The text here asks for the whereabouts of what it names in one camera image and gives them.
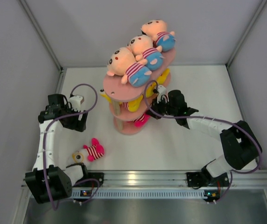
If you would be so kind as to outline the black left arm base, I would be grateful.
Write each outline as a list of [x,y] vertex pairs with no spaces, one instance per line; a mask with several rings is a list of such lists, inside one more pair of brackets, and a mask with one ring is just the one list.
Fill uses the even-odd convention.
[[[88,172],[88,178],[89,179],[96,179],[98,180],[100,186],[103,185],[104,182],[104,172]],[[97,187],[97,183],[95,181],[88,181],[86,183],[87,187]]]

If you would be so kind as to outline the boy plush blue pants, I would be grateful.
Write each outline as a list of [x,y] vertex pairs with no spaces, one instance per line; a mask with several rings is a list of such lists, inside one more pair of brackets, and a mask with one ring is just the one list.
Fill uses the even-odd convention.
[[164,62],[162,47],[154,47],[152,39],[147,35],[133,37],[128,42],[127,48],[133,53],[137,62],[147,61],[145,66],[151,71],[159,69]]

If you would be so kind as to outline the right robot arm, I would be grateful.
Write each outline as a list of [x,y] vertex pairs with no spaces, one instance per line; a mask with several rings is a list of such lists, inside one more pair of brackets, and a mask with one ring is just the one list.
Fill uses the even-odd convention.
[[229,171],[240,173],[256,158],[262,158],[262,149],[250,126],[243,120],[232,123],[206,117],[187,105],[180,90],[166,91],[162,85],[154,88],[155,98],[147,104],[147,114],[155,119],[174,119],[189,130],[199,131],[221,143],[223,154],[205,165],[191,178],[197,186],[209,186]]

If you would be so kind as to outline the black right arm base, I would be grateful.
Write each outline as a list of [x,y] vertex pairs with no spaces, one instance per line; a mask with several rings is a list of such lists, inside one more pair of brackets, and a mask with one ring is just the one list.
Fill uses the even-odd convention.
[[187,172],[187,185],[188,187],[199,189],[202,187],[228,187],[229,178],[227,173],[224,173],[218,177],[212,177],[209,174],[203,172]]

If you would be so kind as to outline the pink white panda plush glasses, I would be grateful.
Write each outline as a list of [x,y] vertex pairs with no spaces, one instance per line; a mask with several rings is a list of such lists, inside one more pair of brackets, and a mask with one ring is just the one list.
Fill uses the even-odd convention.
[[91,139],[91,145],[83,145],[82,149],[72,154],[75,163],[90,164],[102,158],[105,155],[104,147],[97,138]]

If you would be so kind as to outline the pink white panda plush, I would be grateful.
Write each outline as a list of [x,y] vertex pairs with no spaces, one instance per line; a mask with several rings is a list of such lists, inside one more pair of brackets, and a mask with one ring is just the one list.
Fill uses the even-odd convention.
[[135,127],[143,127],[148,120],[150,119],[150,116],[146,113],[144,113],[141,117],[133,120],[133,121],[127,121],[127,123],[133,124]]

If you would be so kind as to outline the yellow plush toy big eyes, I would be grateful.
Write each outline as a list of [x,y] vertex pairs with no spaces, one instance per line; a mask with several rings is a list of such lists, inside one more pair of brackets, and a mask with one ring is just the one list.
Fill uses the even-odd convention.
[[[100,90],[100,95],[104,97],[110,104],[111,104],[111,98],[106,95],[104,89]],[[144,96],[141,95],[137,99],[129,101],[129,102],[119,102],[119,105],[121,105],[123,108],[130,112],[135,112],[140,107],[141,101],[143,100]]]

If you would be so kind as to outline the yellow plush toy striped shirt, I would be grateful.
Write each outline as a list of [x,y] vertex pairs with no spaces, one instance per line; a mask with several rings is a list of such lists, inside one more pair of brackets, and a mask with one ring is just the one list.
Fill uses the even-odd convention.
[[167,68],[166,70],[164,70],[162,72],[162,74],[157,78],[157,83],[159,85],[162,85],[166,81],[169,73],[170,73],[170,69],[169,68]]

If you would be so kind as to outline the yellow cat plush striped shirt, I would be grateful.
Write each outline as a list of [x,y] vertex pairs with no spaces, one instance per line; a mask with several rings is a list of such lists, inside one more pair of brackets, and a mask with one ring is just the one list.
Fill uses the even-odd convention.
[[153,90],[156,88],[156,86],[157,86],[156,83],[151,83],[151,85],[147,87],[146,94],[145,94],[146,98],[149,98],[154,94]]

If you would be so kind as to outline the boy plush black hair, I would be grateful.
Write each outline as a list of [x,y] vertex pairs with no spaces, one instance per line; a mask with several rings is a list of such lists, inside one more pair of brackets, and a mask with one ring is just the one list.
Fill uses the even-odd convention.
[[110,77],[120,76],[121,84],[129,83],[133,87],[140,87],[149,81],[152,74],[146,64],[146,59],[137,62],[127,47],[121,47],[110,57],[106,74]]

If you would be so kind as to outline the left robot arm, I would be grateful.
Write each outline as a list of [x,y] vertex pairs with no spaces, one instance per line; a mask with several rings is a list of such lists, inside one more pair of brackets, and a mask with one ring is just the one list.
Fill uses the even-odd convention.
[[66,159],[60,149],[63,129],[83,132],[86,129],[87,114],[80,116],[83,96],[62,94],[48,96],[48,105],[38,116],[40,143],[35,164],[25,174],[25,182],[37,203],[48,203],[69,198],[75,183],[85,186],[89,174],[83,162]]

